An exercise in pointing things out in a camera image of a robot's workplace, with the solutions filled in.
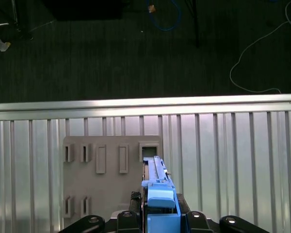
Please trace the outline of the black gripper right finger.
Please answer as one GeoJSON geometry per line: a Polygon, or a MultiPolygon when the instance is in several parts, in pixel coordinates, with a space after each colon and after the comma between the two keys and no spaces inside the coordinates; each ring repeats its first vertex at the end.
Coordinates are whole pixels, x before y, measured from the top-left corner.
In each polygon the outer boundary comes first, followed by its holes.
{"type": "Polygon", "coordinates": [[[177,194],[177,198],[182,233],[268,233],[265,229],[238,216],[223,216],[219,222],[215,222],[202,212],[191,211],[182,194],[177,194]]]}

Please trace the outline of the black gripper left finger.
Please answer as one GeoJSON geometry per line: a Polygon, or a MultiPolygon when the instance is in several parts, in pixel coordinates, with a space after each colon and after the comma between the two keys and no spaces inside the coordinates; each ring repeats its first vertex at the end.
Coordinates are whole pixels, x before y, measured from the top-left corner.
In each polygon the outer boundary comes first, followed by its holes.
{"type": "Polygon", "coordinates": [[[120,211],[105,221],[97,215],[88,215],[61,230],[62,233],[141,233],[141,193],[131,192],[128,210],[120,211]]]}

